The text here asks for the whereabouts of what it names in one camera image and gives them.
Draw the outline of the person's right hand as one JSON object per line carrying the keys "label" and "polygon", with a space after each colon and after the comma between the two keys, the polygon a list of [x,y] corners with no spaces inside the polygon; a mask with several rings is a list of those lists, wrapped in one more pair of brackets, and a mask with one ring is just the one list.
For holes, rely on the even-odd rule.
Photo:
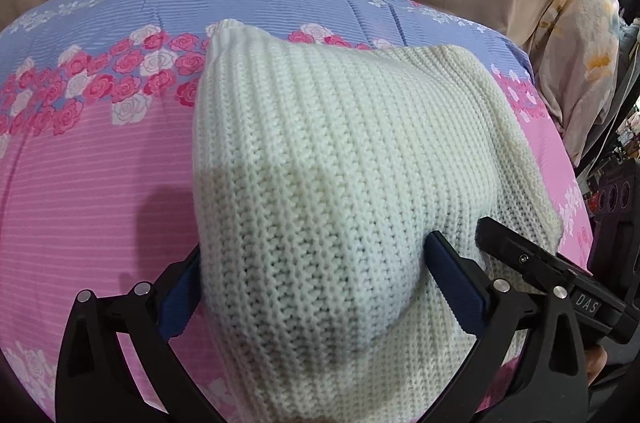
{"label": "person's right hand", "polygon": [[602,346],[585,350],[587,381],[591,385],[608,362],[608,353]]}

